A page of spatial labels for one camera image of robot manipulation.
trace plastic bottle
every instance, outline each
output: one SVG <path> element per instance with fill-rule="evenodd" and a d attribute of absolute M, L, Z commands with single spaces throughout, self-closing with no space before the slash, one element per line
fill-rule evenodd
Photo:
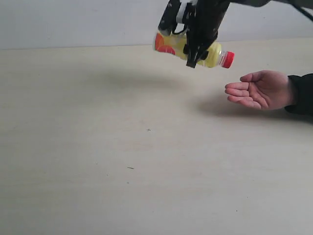
<path fill-rule="evenodd" d="M 159 32 L 155 36 L 153 49 L 159 52 L 165 52 L 178 56 L 183 60 L 187 60 L 187 56 L 183 53 L 186 45 L 186 35 L 163 36 Z M 230 51 L 223 51 L 222 45 L 214 42 L 208 49 L 208 55 L 205 60 L 198 61 L 199 65 L 209 68 L 221 66 L 223 68 L 230 68 L 235 54 Z"/>

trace open palm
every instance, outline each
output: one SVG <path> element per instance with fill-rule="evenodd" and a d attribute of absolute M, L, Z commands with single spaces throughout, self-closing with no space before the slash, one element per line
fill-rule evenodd
<path fill-rule="evenodd" d="M 240 81 L 225 87 L 231 102 L 262 110 L 295 104 L 295 88 L 281 72 L 263 70 L 247 74 Z"/>

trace table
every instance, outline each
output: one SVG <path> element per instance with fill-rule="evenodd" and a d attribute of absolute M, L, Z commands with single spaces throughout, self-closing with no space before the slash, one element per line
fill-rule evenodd
<path fill-rule="evenodd" d="M 229 103 L 313 39 L 223 43 L 230 69 L 151 46 L 0 51 L 2 235 L 309 235 L 313 126 Z"/>

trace black sleeve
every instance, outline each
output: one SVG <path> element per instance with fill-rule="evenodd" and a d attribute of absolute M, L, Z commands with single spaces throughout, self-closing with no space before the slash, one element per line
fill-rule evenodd
<path fill-rule="evenodd" d="M 300 76 L 289 76 L 297 90 L 297 104 L 285 107 L 286 111 L 293 114 L 313 116 L 313 73 Z"/>

